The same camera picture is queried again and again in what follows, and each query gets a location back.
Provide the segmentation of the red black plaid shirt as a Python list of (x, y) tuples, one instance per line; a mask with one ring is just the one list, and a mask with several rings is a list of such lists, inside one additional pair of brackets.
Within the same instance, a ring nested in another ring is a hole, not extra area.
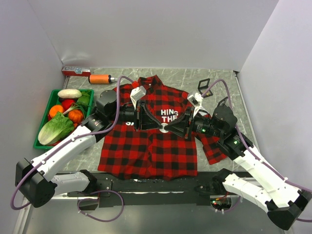
[[(148, 110), (161, 123), (170, 123), (182, 115), (190, 103), (188, 93), (166, 86), (158, 76), (139, 78), (146, 89), (143, 97)], [(209, 164), (224, 159), (217, 146), (218, 138), (193, 133), (184, 139), (159, 129), (136, 131), (132, 122), (119, 121), (104, 138), (98, 171), (120, 179), (159, 178), (171, 180), (181, 176), (197, 175), (198, 139)]]

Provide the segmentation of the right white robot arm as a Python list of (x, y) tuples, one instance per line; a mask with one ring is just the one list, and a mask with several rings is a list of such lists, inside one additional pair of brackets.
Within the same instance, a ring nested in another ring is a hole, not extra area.
[(257, 205), (277, 227), (289, 230), (312, 199), (310, 190), (283, 177), (237, 127), (237, 118), (226, 99), (220, 101), (211, 117), (194, 107), (164, 127), (168, 132), (188, 138), (191, 133), (217, 137), (220, 151), (245, 169), (257, 182), (254, 185), (235, 173), (222, 169), (214, 176), (213, 189), (218, 194), (234, 193)]

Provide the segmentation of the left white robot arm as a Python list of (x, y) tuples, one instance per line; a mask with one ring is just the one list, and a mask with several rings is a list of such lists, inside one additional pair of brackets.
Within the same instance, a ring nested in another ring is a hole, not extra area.
[(158, 129), (161, 123), (146, 108), (142, 97), (144, 87), (130, 93), (131, 106), (120, 105), (120, 95), (114, 90), (104, 91), (94, 111), (66, 139), (46, 153), (16, 165), (16, 191), (21, 192), (35, 208), (52, 197), (70, 192), (91, 196), (97, 189), (97, 178), (88, 170), (58, 175), (59, 169), (80, 152), (104, 138), (116, 122), (133, 122), (139, 130)]

